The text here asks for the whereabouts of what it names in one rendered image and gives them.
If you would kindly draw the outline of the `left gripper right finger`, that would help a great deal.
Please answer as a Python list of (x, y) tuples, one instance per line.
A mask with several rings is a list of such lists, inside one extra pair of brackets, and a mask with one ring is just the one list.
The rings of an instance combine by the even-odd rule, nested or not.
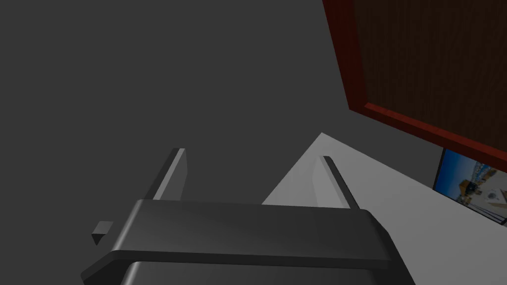
[(318, 207), (359, 209), (331, 157), (319, 156), (316, 159), (311, 181)]

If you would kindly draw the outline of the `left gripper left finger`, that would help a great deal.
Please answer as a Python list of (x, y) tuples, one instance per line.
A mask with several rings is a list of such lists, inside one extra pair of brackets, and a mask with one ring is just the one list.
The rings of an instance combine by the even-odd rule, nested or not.
[(181, 200), (186, 178), (186, 150), (173, 148), (143, 199)]

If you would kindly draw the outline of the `dark brown door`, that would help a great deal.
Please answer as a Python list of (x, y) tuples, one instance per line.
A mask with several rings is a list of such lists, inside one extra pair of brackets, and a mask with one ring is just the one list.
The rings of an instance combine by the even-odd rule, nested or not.
[(370, 103), (507, 152), (507, 0), (354, 0)]

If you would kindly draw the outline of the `blue framed wall picture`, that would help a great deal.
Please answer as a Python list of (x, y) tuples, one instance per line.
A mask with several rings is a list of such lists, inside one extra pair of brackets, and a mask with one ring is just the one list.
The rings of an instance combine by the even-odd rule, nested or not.
[(432, 190), (507, 227), (507, 172), (444, 148)]

